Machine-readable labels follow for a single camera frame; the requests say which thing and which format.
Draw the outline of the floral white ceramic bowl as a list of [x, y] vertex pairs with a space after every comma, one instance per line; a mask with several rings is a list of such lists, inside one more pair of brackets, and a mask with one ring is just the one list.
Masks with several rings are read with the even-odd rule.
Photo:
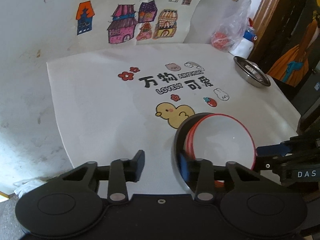
[[207, 159], [217, 166], [235, 161], [252, 169], [255, 164], [256, 149], [248, 129], [225, 114], [214, 114], [199, 124], [193, 149], [196, 159]]

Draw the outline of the white printed tablecloth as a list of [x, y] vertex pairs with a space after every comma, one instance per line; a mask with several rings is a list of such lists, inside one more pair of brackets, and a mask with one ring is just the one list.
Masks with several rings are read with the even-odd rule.
[[299, 112], [273, 83], [257, 88], [236, 71], [229, 53], [207, 44], [129, 46], [57, 59], [47, 64], [57, 126], [74, 167], [108, 165], [144, 150], [140, 182], [130, 193], [185, 193], [172, 153], [184, 120], [222, 113], [239, 120], [256, 146], [296, 135]]

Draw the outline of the red ball in bag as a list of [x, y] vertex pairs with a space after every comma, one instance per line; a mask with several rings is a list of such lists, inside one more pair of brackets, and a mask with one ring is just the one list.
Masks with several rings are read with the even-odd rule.
[[212, 46], [221, 51], [229, 51], [234, 41], [224, 33], [215, 32], [211, 39]]

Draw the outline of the red-rimmed white ceramic bowl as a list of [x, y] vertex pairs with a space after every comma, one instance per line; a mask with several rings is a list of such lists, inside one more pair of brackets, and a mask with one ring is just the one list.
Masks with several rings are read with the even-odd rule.
[[184, 142], [184, 146], [183, 146], [183, 149], [185, 151], [185, 155], [190, 158], [190, 159], [193, 159], [195, 160], [196, 157], [195, 157], [195, 153], [194, 153], [194, 149], [193, 149], [193, 137], [194, 137], [194, 133], [197, 129], [197, 127], [199, 126], [199, 124], [211, 117], [211, 116], [214, 116], [214, 114], [208, 114], [204, 117], [202, 117], [199, 121], [197, 121], [190, 129], [190, 131], [188, 132], [187, 136], [186, 136], [186, 139], [185, 139], [185, 142]]

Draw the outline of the wooden door frame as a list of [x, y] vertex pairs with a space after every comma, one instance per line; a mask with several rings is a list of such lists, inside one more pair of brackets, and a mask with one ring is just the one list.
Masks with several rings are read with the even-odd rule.
[[261, 0], [253, 20], [253, 27], [258, 38], [255, 41], [253, 50], [248, 57], [249, 60], [252, 60], [253, 57], [255, 57], [255, 55], [258, 53], [258, 48], [262, 44], [263, 36], [267, 32], [268, 25], [272, 20], [272, 16], [274, 15], [279, 1], [280, 0]]

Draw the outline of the steel plate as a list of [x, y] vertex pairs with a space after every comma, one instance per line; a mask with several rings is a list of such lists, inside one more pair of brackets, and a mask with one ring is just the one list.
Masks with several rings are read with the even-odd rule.
[[252, 61], [234, 56], [235, 70], [249, 84], [257, 88], [270, 87], [268, 76]]

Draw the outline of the deep stainless steel bowl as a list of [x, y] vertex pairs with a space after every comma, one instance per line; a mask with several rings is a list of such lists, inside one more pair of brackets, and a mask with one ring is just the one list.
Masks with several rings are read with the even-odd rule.
[[184, 142], [185, 142], [186, 136], [187, 136], [188, 132], [190, 131], [191, 127], [197, 121], [199, 121], [202, 117], [204, 117], [204, 116], [206, 116], [208, 114], [209, 113], [198, 113], [198, 114], [195, 114], [195, 115], [193, 115], [191, 117], [188, 117], [184, 122], [182, 122], [182, 124], [178, 128], [178, 130], [177, 130], [177, 132], [175, 134], [175, 137], [174, 137], [173, 156], [174, 156], [175, 164], [176, 164], [176, 167], [177, 167], [177, 175], [181, 179], [182, 184], [184, 186], [186, 186], [189, 189], [189, 191], [192, 192], [192, 193], [193, 193], [193, 191], [191, 191], [191, 189], [184, 182], [183, 178], [180, 175], [179, 168], [178, 168], [178, 161], [179, 161], [180, 154], [185, 155], [185, 151], [183, 149], [183, 146], [184, 146]]

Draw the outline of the white blue water bottle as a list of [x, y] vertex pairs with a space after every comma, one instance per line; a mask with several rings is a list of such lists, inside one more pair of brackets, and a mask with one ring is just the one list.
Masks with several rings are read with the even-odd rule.
[[256, 31], [253, 28], [253, 20], [249, 17], [248, 25], [246, 27], [242, 40], [236, 47], [229, 51], [229, 53], [233, 56], [239, 56], [243, 57], [244, 59], [248, 59], [250, 53], [253, 50], [254, 43], [257, 39], [258, 37], [256, 35]]

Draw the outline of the houses drawing paper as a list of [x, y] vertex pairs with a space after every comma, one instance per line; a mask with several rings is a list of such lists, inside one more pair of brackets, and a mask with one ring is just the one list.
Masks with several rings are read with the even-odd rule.
[[76, 40], [84, 50], [183, 43], [201, 0], [75, 0]]

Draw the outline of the orange dress figure poster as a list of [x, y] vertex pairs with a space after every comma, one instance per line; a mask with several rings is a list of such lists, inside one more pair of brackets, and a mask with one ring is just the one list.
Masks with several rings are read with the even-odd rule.
[[319, 37], [319, 0], [312, 1], [316, 3], [316, 9], [312, 12], [312, 18], [310, 18], [299, 44], [277, 59], [267, 72], [270, 77], [291, 87], [299, 85], [308, 73], [308, 57], [314, 42]]

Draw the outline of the clear plastic bag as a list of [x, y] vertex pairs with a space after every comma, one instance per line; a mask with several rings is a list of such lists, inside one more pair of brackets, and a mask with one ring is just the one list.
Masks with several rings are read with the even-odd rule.
[[234, 14], [224, 19], [214, 31], [214, 33], [224, 33], [234, 41], [234, 44], [229, 51], [236, 47], [242, 40], [242, 37], [248, 24], [248, 15], [250, 12], [251, 3], [252, 0], [245, 0], [242, 3], [241, 7]]

